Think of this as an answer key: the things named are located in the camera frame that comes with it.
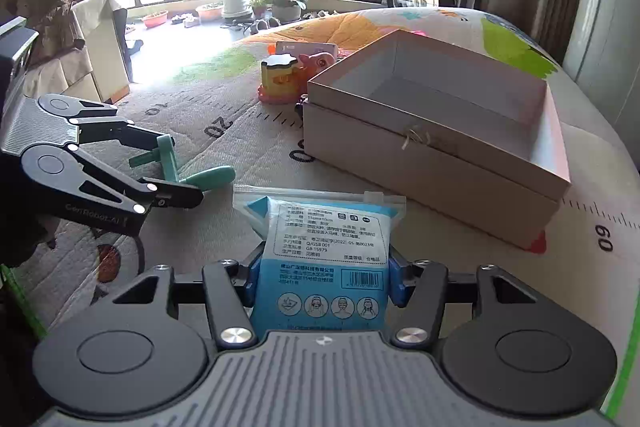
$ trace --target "pink box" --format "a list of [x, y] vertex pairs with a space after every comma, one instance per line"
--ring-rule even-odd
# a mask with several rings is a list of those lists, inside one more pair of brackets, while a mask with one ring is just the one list
[[305, 152], [528, 248], [570, 186], [546, 82], [395, 31], [308, 84]]

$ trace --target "blanket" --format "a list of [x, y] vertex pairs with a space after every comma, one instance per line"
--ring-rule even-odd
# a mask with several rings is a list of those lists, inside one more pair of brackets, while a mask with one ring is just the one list
[[[303, 125], [288, 105], [257, 100], [260, 60], [278, 40], [333, 42], [353, 52], [397, 28], [488, 55], [544, 78], [562, 122], [572, 188], [540, 238], [524, 251], [414, 201], [391, 242], [408, 259], [433, 259], [452, 271], [497, 264], [603, 331], [618, 354], [618, 376], [604, 410], [621, 425], [640, 417], [634, 366], [640, 331], [640, 177], [622, 142], [544, 50], [508, 22], [466, 9], [378, 9], [276, 28], [239, 41], [171, 82], [132, 90], [119, 114], [175, 138], [181, 175], [221, 164], [236, 182], [344, 192], [383, 187], [306, 155]], [[159, 165], [130, 169], [139, 153], [117, 142], [86, 146], [133, 177], [159, 176]], [[154, 209], [139, 238], [62, 222], [55, 248], [38, 248], [13, 270], [44, 328], [154, 264], [178, 273], [222, 258], [242, 259], [259, 242], [232, 209], [232, 188], [208, 192], [191, 210]], [[397, 313], [388, 310], [388, 319]], [[449, 314], [446, 328], [468, 315]]]

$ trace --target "printed number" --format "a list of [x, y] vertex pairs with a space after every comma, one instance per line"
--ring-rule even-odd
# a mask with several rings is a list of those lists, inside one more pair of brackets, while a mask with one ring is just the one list
[[145, 111], [145, 114], [147, 116], [155, 116], [156, 114], [158, 114], [160, 112], [160, 109], [158, 109], [158, 107], [167, 108], [167, 104], [165, 103], [155, 103], [154, 105], [157, 107], [150, 107]]
[[229, 129], [233, 124], [234, 123], [232, 121], [225, 123], [223, 118], [219, 116], [213, 122], [211, 122], [211, 125], [205, 127], [204, 133], [207, 134], [207, 136], [212, 137], [213, 139], [217, 139], [222, 137], [223, 134], [225, 134], [225, 131]]
[[302, 150], [291, 151], [289, 153], [289, 158], [291, 158], [292, 160], [295, 160], [296, 162], [300, 162], [300, 163], [311, 163], [312, 161], [315, 160], [315, 158], [313, 156], [309, 156], [305, 152], [305, 141], [304, 140], [300, 140], [298, 142], [298, 147], [300, 147], [300, 149], [302, 149]]
[[598, 240], [598, 246], [600, 249], [605, 252], [613, 251], [613, 244], [608, 239], [608, 237], [611, 237], [609, 229], [602, 225], [596, 225], [596, 233], [600, 236], [600, 239]]

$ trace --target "plastic bag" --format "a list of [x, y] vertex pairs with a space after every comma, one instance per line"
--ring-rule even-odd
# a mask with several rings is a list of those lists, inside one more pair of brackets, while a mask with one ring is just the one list
[[235, 185], [234, 207], [266, 240], [251, 315], [258, 336], [382, 327], [404, 196]]

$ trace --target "toy animal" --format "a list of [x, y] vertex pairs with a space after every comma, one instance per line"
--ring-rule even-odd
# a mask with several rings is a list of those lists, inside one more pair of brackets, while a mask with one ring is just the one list
[[306, 83], [335, 64], [330, 53], [270, 55], [262, 61], [262, 84], [258, 98], [265, 103], [294, 103], [306, 93]]

